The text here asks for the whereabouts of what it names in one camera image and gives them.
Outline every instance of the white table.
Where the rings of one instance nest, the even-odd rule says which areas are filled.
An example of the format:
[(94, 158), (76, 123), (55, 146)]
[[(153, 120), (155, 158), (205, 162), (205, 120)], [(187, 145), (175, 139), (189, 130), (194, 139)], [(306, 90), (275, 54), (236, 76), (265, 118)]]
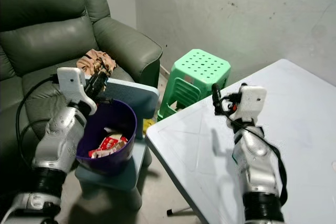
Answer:
[[(286, 223), (336, 223), (336, 87), (287, 60), (222, 95), (237, 92), (242, 82), (267, 89), (257, 124), (280, 149), (287, 169)], [(233, 132), (214, 116), (211, 97), (150, 127), (146, 141), (203, 222), (244, 222)]]

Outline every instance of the crumpled towel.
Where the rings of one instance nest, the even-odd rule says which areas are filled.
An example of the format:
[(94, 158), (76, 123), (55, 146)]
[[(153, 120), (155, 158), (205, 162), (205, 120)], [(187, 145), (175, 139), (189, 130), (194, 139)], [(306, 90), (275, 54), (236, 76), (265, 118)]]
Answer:
[(106, 52), (91, 49), (77, 61), (76, 66), (83, 70), (85, 74), (93, 75), (103, 71), (109, 77), (117, 64)]

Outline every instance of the green plastic stool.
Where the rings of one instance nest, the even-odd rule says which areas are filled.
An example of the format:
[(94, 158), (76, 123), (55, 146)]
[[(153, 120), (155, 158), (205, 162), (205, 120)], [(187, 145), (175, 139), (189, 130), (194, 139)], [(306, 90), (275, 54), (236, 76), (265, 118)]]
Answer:
[(172, 67), (157, 120), (209, 96), (215, 82), (221, 89), (224, 88), (230, 69), (226, 60), (205, 51), (193, 49), (188, 52)]

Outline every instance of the gray floor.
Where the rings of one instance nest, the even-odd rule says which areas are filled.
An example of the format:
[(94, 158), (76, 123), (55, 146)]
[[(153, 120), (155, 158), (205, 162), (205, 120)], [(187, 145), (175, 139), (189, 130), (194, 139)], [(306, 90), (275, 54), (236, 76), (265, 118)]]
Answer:
[[(160, 75), (160, 102), (167, 80)], [(167, 217), (166, 211), (172, 207), (187, 206), (179, 191), (174, 186), (167, 172), (152, 154), (153, 162), (141, 170), (138, 189), (142, 195), (142, 207), (138, 212), (127, 210), (121, 203), (120, 195), (114, 192), (113, 202), (110, 193), (102, 190), (91, 199), (84, 199), (74, 172), (71, 172), (63, 186), (61, 213), (56, 217), (60, 224), (199, 224), (200, 220), (189, 210), (182, 215)]]

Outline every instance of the purple trash bin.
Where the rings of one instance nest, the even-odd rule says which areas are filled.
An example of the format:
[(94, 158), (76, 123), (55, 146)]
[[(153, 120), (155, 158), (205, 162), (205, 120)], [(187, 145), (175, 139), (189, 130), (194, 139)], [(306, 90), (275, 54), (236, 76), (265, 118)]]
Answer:
[[(114, 100), (111, 104), (100, 104), (96, 113), (88, 118), (84, 136), (78, 144), (76, 158), (79, 163), (99, 174), (113, 176), (121, 173), (132, 157), (136, 120), (134, 111), (124, 102)], [(105, 127), (120, 131), (128, 142), (109, 156), (90, 158), (89, 151), (98, 148), (106, 137)]]

